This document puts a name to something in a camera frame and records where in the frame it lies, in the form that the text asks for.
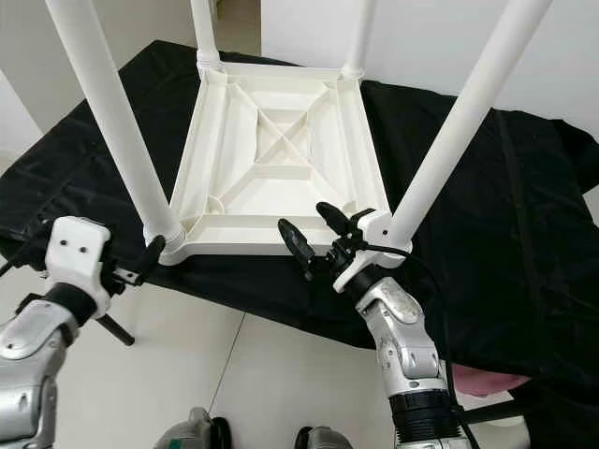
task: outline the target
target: white plastic mount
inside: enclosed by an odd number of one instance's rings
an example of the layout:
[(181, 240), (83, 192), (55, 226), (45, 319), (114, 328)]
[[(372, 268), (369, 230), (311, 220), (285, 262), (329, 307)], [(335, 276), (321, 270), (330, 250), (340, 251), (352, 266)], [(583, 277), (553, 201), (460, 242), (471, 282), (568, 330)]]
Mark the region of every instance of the white plastic mount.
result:
[[(371, 245), (384, 246), (387, 244), (387, 232), (391, 225), (391, 213), (383, 210), (375, 210), (364, 215), (358, 220), (358, 229), (362, 231), (362, 238)], [(401, 248), (408, 253), (412, 252), (412, 242)], [(387, 268), (398, 267), (405, 257), (391, 253), (379, 253), (377, 251), (356, 251), (356, 257), (349, 267), (335, 280), (333, 288), (337, 293), (341, 293), (345, 285), (358, 273), (370, 264), (378, 264)]]
[(46, 251), (46, 291), (59, 282), (74, 285), (95, 301), (92, 318), (103, 316), (110, 308), (110, 295), (100, 281), (100, 257), (108, 240), (110, 232), (101, 224), (78, 217), (57, 218)]

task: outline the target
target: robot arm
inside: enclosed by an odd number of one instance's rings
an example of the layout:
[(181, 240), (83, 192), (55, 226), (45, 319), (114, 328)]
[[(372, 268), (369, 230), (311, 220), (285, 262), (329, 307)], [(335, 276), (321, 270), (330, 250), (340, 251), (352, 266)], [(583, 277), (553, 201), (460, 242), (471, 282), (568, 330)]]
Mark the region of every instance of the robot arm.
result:
[(109, 230), (77, 217), (61, 217), (52, 228), (46, 267), (48, 291), (30, 295), (18, 314), (0, 326), (0, 449), (46, 449), (54, 443), (56, 374), (79, 328), (97, 319), (125, 344), (128, 336), (107, 315), (110, 298), (126, 284), (140, 285), (164, 248), (158, 237), (136, 272), (110, 260)]
[(381, 253), (368, 250), (371, 245), (367, 241), (377, 244), (384, 239), (390, 214), (365, 210), (347, 219), (327, 203), (319, 203), (316, 209), (340, 236), (325, 262), (315, 258), (307, 239), (287, 220), (279, 221), (279, 230), (306, 277), (326, 271), (333, 288), (349, 295), (366, 321), (376, 344), (401, 448), (470, 448), (468, 440), (460, 436), (422, 308), (377, 265)]
[(44, 449), (54, 442), (56, 374), (67, 343), (79, 335), (75, 316), (52, 300), (64, 288), (59, 284), (30, 302), (0, 333), (2, 448)]

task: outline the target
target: white wall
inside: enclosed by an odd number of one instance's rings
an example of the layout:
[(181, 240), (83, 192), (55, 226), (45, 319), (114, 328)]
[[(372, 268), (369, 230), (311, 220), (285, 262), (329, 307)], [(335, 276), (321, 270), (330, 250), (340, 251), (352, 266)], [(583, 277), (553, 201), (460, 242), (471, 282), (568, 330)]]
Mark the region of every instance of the white wall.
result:
[(0, 70), (0, 156), (14, 160), (42, 134)]
[[(95, 0), (117, 66), (155, 39), (195, 45), (189, 0)], [(48, 131), (83, 99), (42, 0), (0, 0), (0, 67)]]
[[(262, 0), (262, 53), (341, 66), (362, 0)], [(367, 78), (458, 94), (506, 0), (378, 0)], [(556, 0), (496, 106), (563, 118), (599, 139), (599, 2)], [(599, 223), (599, 189), (591, 199)]]

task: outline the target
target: black cloth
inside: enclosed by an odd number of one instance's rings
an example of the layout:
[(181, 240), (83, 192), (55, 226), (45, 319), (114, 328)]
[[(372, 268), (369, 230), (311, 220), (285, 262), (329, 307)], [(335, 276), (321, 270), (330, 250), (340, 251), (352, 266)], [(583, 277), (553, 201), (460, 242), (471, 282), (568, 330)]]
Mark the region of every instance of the black cloth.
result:
[(599, 400), (543, 382), (530, 381), (510, 393), (519, 404), (530, 404), (524, 414), (532, 448), (597, 447)]
[[(195, 58), (194, 49), (156, 41), (121, 70), (167, 197), (197, 97)], [(361, 91), (395, 208), (455, 97), (374, 81)], [(519, 111), (489, 114), (414, 240), (445, 291), (457, 362), (599, 391), (599, 232), (581, 195), (597, 182), (599, 146), (587, 133)], [(41, 220), (67, 214), (111, 225), (114, 254), (126, 267), (136, 260), (141, 222), (86, 102), (0, 179), (0, 252), (14, 252)], [(27, 262), (42, 268), (43, 251)], [(422, 302), (439, 339), (426, 275), (409, 261), (393, 275)], [(351, 301), (325, 279), (307, 283), (291, 257), (198, 255), (156, 269), (149, 282), (373, 347)]]

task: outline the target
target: wire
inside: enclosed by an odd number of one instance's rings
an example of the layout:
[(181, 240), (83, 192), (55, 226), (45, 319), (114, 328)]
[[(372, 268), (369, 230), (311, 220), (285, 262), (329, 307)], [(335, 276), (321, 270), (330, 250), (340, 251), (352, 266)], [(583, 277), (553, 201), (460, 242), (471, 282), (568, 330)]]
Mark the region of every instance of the wire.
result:
[(421, 258), (413, 255), (412, 253), (408, 253), (407, 251), (400, 250), (398, 248), (390, 248), (387, 246), (371, 245), (368, 242), (364, 242), (360, 246), (360, 249), (361, 250), (378, 251), (381, 253), (392, 253), (392, 254), (402, 255), (406, 259), (410, 259), (410, 260), (417, 262), (428, 274), (428, 276), (431, 279), (432, 284), (434, 286), (435, 293), (437, 294), (439, 308), (441, 309), (441, 316), (442, 316), (441, 321), (442, 321), (442, 328), (443, 328), (443, 349), (444, 349), (444, 352), (446, 353), (447, 391), (449, 393), (449, 399), (451, 400), (451, 403), (453, 405), (452, 412), (458, 419), (458, 422), (460, 423), (460, 426), (463, 428), (464, 433), (466, 434), (466, 438), (472, 445), (473, 449), (480, 449), (480, 446), (478, 445), (478, 442), (476, 441), (476, 438), (475, 438), (474, 434), (472, 433), (472, 430), (470, 430), (468, 423), (466, 423), (462, 417), (462, 414), (461, 414), (462, 407), (458, 403), (458, 398), (456, 398), (456, 389), (455, 389), (455, 385), (453, 382), (453, 372), (451, 370), (452, 362), (451, 362), (451, 351), (449, 349), (449, 322), (447, 320), (447, 306), (446, 306), (445, 297), (443, 296), (443, 291), (441, 290), (441, 286), (437, 282), (437, 279), (435, 278), (434, 274), (432, 273), (432, 270), (427, 266), (427, 264)]
[(52, 224), (52, 220), (44, 220), (41, 226), (32, 234), (32, 236), (25, 241), (21, 248), (19, 248), (11, 257), (8, 258), (7, 262), (0, 267), (0, 278), (6, 274), (11, 268), (15, 266), (19, 258), (31, 247), (31, 245), (40, 237), (44, 232), (47, 232)]

